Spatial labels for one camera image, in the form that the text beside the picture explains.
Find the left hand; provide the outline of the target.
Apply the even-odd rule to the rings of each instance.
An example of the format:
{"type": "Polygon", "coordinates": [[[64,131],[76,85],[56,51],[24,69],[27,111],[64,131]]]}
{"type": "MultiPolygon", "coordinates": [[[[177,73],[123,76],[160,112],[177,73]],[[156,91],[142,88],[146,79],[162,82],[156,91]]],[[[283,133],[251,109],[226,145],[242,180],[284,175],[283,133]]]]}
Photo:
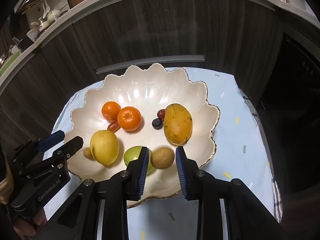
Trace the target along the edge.
{"type": "Polygon", "coordinates": [[[29,239],[35,236],[46,224],[47,218],[44,209],[33,218],[33,224],[26,220],[18,218],[14,222],[14,230],[19,235],[20,239],[29,239]]]}

